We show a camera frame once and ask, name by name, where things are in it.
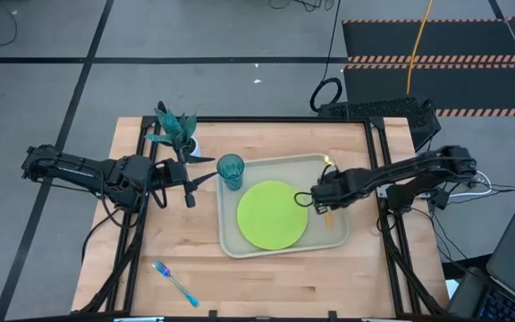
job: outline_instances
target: cup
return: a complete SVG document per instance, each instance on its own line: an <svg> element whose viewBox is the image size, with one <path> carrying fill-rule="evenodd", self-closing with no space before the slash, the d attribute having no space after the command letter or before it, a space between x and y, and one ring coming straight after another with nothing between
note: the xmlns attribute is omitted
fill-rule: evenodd
<svg viewBox="0 0 515 322"><path fill-rule="evenodd" d="M243 184L243 169L243 160L238 155L227 154L218 160L218 174L220 174L226 187L231 191L237 191L241 188Z"/></svg>

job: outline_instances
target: lime green plate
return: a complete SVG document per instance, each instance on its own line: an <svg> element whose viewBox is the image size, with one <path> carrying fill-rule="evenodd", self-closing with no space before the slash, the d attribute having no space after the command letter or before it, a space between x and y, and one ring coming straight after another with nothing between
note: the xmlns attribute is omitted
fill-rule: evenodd
<svg viewBox="0 0 515 322"><path fill-rule="evenodd" d="M308 210L293 199L296 192L289 184L275 181L249 188L238 205L238 226L243 236L264 250L292 246L308 225Z"/></svg>

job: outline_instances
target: wooden tabletop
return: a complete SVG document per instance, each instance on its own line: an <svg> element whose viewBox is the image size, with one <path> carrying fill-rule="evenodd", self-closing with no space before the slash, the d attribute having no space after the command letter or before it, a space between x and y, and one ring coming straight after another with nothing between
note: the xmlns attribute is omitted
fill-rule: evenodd
<svg viewBox="0 0 515 322"><path fill-rule="evenodd" d="M132 155L140 118L118 121L111 158ZM414 157L405 119L385 119L393 162ZM246 160L324 153L341 169L370 168L362 124L353 123L199 123L195 133L202 155L219 158L235 153ZM376 146L378 137L374 133ZM382 156L377 149L379 162ZM160 148L156 159L173 155ZM190 178L215 170L215 162L189 166ZM229 258L220 248L217 231L215 178L195 192L197 206L186 208L183 189L167 191L168 207L148 207L140 253L132 315L221 317L394 317L393 299L381 234L376 230L376 198L360 200L348 209L350 238L337 248L302 251L259 258ZM415 208L426 211L417 201ZM105 217L100 203L94 223ZM448 302L435 234L430 221L417 212L404 223L414 271L441 305ZM80 271L73 309L84 306L110 274L119 229L109 223L93 234ZM192 308L152 263L162 260L199 301ZM400 270L403 305L410 312L406 282ZM117 308L126 285L122 277Z"/></svg>

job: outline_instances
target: artificial plant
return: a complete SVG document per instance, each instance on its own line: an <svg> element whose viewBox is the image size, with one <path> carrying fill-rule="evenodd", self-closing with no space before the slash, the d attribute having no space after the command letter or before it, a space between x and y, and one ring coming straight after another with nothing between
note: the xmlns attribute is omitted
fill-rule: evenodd
<svg viewBox="0 0 515 322"><path fill-rule="evenodd" d="M192 135L196 130L196 114L188 117L182 114L180 119L177 119L170 110L155 108L154 111L165 134L147 134L146 139L175 147L194 148Z"/></svg>

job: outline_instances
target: gray floor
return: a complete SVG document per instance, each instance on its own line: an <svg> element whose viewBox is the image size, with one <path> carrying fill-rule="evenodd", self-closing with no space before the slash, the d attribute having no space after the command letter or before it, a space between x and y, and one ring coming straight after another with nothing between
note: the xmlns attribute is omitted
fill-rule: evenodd
<svg viewBox="0 0 515 322"><path fill-rule="evenodd" d="M515 0L498 2L504 15L515 15ZM19 36L0 47L0 56L83 57L105 0L4 3L17 11ZM341 18L418 19L426 3L343 0ZM493 17L487 0L436 0L431 12L431 18ZM332 22L333 12L305 13L298 4L275 11L266 0L115 0L97 56L322 56ZM11 27L0 9L1 41L12 35ZM333 55L345 55L339 27ZM25 149L55 142L80 68L0 64L0 293L38 190L20 179ZM330 65L328 74L341 76L341 68ZM176 112L202 115L312 115L308 99L323 69L322 64L94 65L65 150L106 158L116 118L150 114L158 99ZM441 118L441 124L433 147L467 146L494 183L515 184L515 118ZM8 319L70 310L80 246L95 205L84 194L51 191ZM515 193L509 193L451 205L437 215L462 251L476 256L494 249L514 208Z"/></svg>

